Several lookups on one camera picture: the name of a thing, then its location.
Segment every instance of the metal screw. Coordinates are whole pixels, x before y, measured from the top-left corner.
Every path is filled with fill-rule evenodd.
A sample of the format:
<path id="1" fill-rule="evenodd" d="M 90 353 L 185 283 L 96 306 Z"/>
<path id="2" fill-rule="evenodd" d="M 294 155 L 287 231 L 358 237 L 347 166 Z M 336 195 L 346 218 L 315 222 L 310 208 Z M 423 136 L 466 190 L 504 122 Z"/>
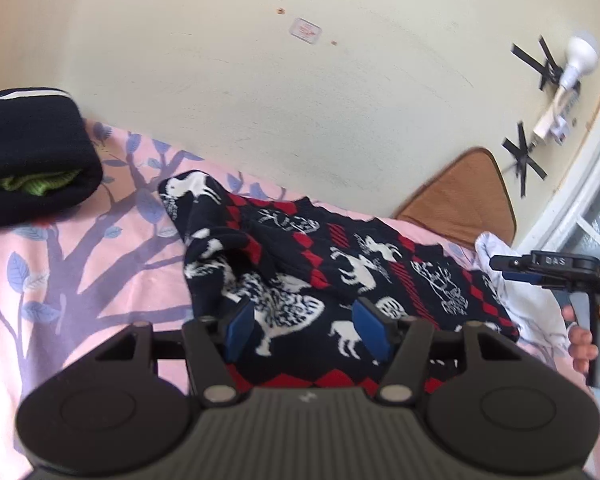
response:
<path id="1" fill-rule="evenodd" d="M 380 390 L 380 396 L 387 402 L 406 402 L 413 397 L 413 391 L 403 384 L 389 384 Z"/>
<path id="2" fill-rule="evenodd" d="M 214 384 L 213 386 L 209 386 L 203 392 L 203 395 L 209 402 L 218 403 L 229 402 L 230 400 L 233 400 L 237 395 L 237 392 L 231 386 L 226 386 L 225 384 Z"/>

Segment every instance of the blue leaf print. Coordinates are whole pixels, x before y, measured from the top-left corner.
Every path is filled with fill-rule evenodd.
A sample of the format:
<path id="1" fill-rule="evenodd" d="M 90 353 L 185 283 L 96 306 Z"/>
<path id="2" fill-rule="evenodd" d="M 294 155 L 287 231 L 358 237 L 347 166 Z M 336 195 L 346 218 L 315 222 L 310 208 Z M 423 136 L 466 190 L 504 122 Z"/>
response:
<path id="1" fill-rule="evenodd" d="M 58 319 L 60 311 L 38 301 L 27 301 L 22 307 L 22 317 L 33 323 L 48 324 Z"/>
<path id="2" fill-rule="evenodd" d="M 162 204 L 146 189 L 138 189 L 136 193 L 136 207 L 142 218 L 149 224 L 157 224 L 164 215 Z"/>
<path id="3" fill-rule="evenodd" d="M 146 163 L 149 165 L 149 168 L 154 168 L 154 170 L 160 170 L 160 168 L 162 167 L 160 161 L 153 157 L 150 158 Z"/>
<path id="4" fill-rule="evenodd" d="M 29 275 L 29 266 L 24 261 L 24 258 L 18 253 L 11 253 L 7 262 L 7 280 L 11 288 L 18 293 L 22 293 L 24 280 Z"/>
<path id="5" fill-rule="evenodd" d="M 155 151 L 161 154 L 165 154 L 167 153 L 167 151 L 169 151 L 169 148 L 171 147 L 170 144 L 167 144 L 166 142 L 162 142 L 161 140 L 155 140 L 154 139 L 154 146 L 155 146 Z"/>
<path id="6" fill-rule="evenodd" d="M 126 152 L 134 153 L 140 147 L 140 140 L 142 140 L 140 134 L 132 134 L 129 132 L 129 136 L 126 138 Z"/>
<path id="7" fill-rule="evenodd" d="M 102 123 L 95 123 L 93 125 L 93 136 L 104 144 L 104 141 L 109 139 L 113 130 L 109 126 L 105 126 Z"/>
<path id="8" fill-rule="evenodd" d="M 201 156 L 194 155 L 193 153 L 182 152 L 182 154 L 183 154 L 184 158 L 189 159 L 189 160 L 205 160 Z"/>
<path id="9" fill-rule="evenodd" d="M 33 240 L 35 242 L 43 242 L 48 237 L 46 229 L 43 229 L 42 227 L 35 227 L 33 225 L 16 227 L 13 232 L 22 236 L 23 238 Z"/>
<path id="10" fill-rule="evenodd" d="M 111 227 L 107 228 L 106 231 L 104 231 L 104 237 L 105 238 L 118 238 L 120 236 L 121 232 L 122 232 L 121 227 L 112 225 Z"/>
<path id="11" fill-rule="evenodd" d="M 231 173 L 227 173 L 226 179 L 229 182 L 229 189 L 231 189 L 232 193 L 238 192 L 238 190 L 242 187 L 240 179 L 233 176 Z"/>
<path id="12" fill-rule="evenodd" d="M 260 187 L 260 183 L 254 182 L 249 186 L 249 195 L 252 198 L 259 198 L 260 200 L 269 200 L 269 197 L 265 195 L 264 191 Z"/>
<path id="13" fill-rule="evenodd" d="M 124 162 L 123 160 L 117 160 L 116 158 L 103 160 L 102 163 L 106 164 L 107 166 L 111 166 L 112 168 L 122 168 L 123 166 L 126 166 L 126 162 Z"/>

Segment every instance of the blue finger pad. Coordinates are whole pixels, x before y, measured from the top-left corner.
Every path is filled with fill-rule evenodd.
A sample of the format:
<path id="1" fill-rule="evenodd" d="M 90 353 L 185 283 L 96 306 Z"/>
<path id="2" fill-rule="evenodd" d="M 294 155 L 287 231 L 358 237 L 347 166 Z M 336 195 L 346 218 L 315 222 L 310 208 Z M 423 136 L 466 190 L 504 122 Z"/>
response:
<path id="1" fill-rule="evenodd" d="M 253 331 L 254 303 L 250 301 L 235 316 L 234 320 L 227 327 L 226 338 L 224 340 L 224 361 L 233 363 L 238 360 L 244 346 L 247 344 Z"/>
<path id="2" fill-rule="evenodd" d="M 359 301 L 351 306 L 353 326 L 369 353 L 378 361 L 392 358 L 393 346 L 386 338 L 384 325 Z"/>

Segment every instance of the bed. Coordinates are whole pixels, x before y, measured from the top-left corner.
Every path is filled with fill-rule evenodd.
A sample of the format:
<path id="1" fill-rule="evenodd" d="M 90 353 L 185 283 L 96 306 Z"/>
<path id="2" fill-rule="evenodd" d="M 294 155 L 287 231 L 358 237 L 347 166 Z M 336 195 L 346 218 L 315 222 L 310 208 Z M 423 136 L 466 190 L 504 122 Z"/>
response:
<path id="1" fill-rule="evenodd" d="M 0 230 L 0 480 L 30 469 L 13 433 L 23 396 L 128 323 L 148 320 L 156 330 L 170 330 L 192 316 L 182 275 L 184 245 L 158 200 L 160 181 L 196 169 L 243 196 L 300 197 L 160 140 L 99 122 L 86 126 L 105 170 L 97 192 L 53 218 Z M 441 244 L 464 268 L 476 265 L 471 251 L 444 238 L 407 222 L 384 221 L 417 243 Z M 539 358 L 584 387 L 568 357 Z M 186 388 L 180 363 L 160 362 L 160 374 Z M 600 447 L 594 458 L 589 469 L 600 478 Z"/>

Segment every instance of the finger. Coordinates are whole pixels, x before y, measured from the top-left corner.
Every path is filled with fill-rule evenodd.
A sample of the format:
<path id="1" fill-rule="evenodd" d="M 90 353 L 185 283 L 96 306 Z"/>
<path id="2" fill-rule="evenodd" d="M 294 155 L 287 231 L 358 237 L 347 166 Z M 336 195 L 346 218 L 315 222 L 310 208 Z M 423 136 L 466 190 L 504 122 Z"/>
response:
<path id="1" fill-rule="evenodd" d="M 567 321 L 576 321 L 576 313 L 571 305 L 567 305 L 562 310 L 562 317 Z"/>
<path id="2" fill-rule="evenodd" d="M 571 345 L 569 355 L 574 359 L 591 361 L 598 357 L 598 347 L 595 345 Z"/>
<path id="3" fill-rule="evenodd" d="M 574 345 L 590 345 L 593 341 L 593 336 L 589 330 L 579 326 L 574 326 L 571 330 L 569 330 L 569 341 L 571 341 Z"/>
<path id="4" fill-rule="evenodd" d="M 589 361 L 586 359 L 574 359 L 573 369 L 581 374 L 586 374 L 589 371 Z"/>

